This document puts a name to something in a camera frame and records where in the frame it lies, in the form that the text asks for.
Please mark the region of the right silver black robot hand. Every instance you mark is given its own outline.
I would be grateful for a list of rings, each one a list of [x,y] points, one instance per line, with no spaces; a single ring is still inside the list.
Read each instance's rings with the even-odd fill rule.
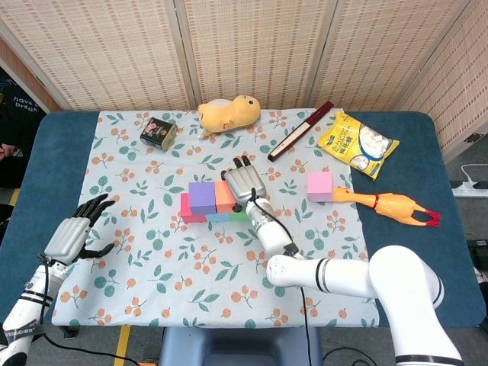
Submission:
[[[267,191],[264,182],[260,178],[255,166],[247,156],[233,158],[235,168],[223,170],[221,178],[227,183],[230,192],[236,202],[236,206],[245,210],[247,203],[253,197],[252,189],[255,189],[256,198],[265,198]]]

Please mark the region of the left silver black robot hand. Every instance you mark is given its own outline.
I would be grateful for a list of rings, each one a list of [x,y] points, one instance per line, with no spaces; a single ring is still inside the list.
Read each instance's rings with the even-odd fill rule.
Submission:
[[[71,265],[78,259],[101,258],[107,255],[114,244],[109,243],[101,250],[87,250],[86,239],[102,212],[115,204],[106,201],[108,194],[101,194],[96,198],[80,204],[71,217],[64,219],[56,228],[39,258],[46,260],[49,265],[54,262]]]

